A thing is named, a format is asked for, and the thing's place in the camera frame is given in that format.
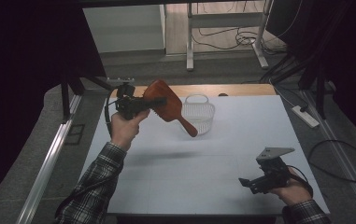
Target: brown paddle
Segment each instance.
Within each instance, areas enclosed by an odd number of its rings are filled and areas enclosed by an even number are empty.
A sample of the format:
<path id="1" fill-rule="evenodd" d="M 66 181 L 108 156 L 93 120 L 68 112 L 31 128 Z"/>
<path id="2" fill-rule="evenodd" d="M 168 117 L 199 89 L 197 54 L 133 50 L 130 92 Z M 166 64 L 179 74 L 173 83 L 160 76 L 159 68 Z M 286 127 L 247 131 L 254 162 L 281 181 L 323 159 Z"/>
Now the brown paddle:
<path id="1" fill-rule="evenodd" d="M 181 116 L 182 102 L 169 88 L 163 80 L 153 81 L 143 94 L 143 98 L 147 101 L 152 101 L 157 97 L 166 97 L 166 105 L 153 107 L 152 109 L 166 122 L 177 119 L 186 132 L 195 137 L 198 131 L 185 118 Z"/>

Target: forearm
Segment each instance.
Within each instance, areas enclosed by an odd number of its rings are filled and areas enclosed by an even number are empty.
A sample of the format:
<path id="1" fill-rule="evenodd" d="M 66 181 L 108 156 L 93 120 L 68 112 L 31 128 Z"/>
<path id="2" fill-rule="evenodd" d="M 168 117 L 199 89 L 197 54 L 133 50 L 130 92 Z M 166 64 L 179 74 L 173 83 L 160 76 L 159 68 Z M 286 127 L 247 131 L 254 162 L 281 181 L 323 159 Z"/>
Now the forearm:
<path id="1" fill-rule="evenodd" d="M 79 180 L 72 194 L 85 191 L 75 197 L 65 206 L 56 223 L 102 223 L 109 200 L 117 185 L 117 172 L 123 164 L 126 152 L 110 143 L 106 143 L 101 153 L 90 165 L 85 174 Z M 99 187 L 86 190 L 89 186 L 99 181 L 115 176 Z"/>
<path id="2" fill-rule="evenodd" d="M 296 224 L 332 223 L 314 200 L 284 208 L 283 216 L 285 218 L 291 218 Z"/>

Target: power strip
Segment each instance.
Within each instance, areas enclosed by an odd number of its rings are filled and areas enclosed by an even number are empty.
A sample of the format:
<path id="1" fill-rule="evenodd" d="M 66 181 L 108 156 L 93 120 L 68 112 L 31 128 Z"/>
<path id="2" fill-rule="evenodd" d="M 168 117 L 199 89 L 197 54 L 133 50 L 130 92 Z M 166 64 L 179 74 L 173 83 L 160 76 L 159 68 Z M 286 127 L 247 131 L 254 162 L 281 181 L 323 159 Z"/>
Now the power strip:
<path id="1" fill-rule="evenodd" d="M 306 111 L 301 112 L 301 107 L 299 105 L 292 108 L 292 111 L 302 119 L 309 127 L 315 128 L 320 125 L 314 118 L 312 118 Z"/>

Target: white tabletop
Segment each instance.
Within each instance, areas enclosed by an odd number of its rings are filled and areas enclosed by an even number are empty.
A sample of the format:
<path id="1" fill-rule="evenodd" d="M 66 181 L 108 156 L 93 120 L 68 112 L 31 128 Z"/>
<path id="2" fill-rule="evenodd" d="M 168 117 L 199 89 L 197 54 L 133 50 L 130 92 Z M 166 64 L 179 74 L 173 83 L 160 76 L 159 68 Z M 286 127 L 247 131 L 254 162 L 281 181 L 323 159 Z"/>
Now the white tabletop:
<path id="1" fill-rule="evenodd" d="M 284 203 L 276 195 L 252 194 L 238 181 L 263 176 L 255 159 L 265 147 L 295 149 L 281 158 L 306 175 L 314 199 L 329 213 L 279 96 L 209 97 L 209 102 L 216 113 L 211 130 L 202 136 L 192 138 L 176 120 L 164 122 L 154 112 L 142 121 L 109 213 L 280 214 Z M 110 115 L 114 112 L 111 105 Z M 82 173 L 109 139 L 102 113 Z"/>

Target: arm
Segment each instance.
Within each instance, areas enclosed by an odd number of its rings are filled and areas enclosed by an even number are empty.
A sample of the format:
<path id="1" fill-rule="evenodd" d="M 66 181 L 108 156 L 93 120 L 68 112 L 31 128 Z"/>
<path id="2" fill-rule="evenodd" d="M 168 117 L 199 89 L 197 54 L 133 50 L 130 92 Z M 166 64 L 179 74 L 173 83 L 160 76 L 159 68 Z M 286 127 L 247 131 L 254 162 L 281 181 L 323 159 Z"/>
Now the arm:
<path id="1" fill-rule="evenodd" d="M 296 175 L 292 168 L 289 169 L 292 174 Z M 306 188 L 298 181 L 290 179 L 290 183 L 287 187 L 272 189 L 270 192 L 277 194 L 277 196 L 288 205 L 282 210 L 286 223 L 332 223 L 318 204 L 312 199 Z"/>
<path id="2" fill-rule="evenodd" d="M 108 202 L 113 195 L 122 169 L 123 160 L 131 142 L 139 133 L 139 122 L 149 115 L 149 110 L 140 112 L 134 119 L 125 120 L 119 113 L 111 117 L 111 142 L 103 147 L 95 161 L 74 188 L 73 197 L 62 208 L 55 219 L 55 223 L 102 223 L 106 216 Z M 86 190 L 89 186 L 107 181 L 94 189 Z"/>

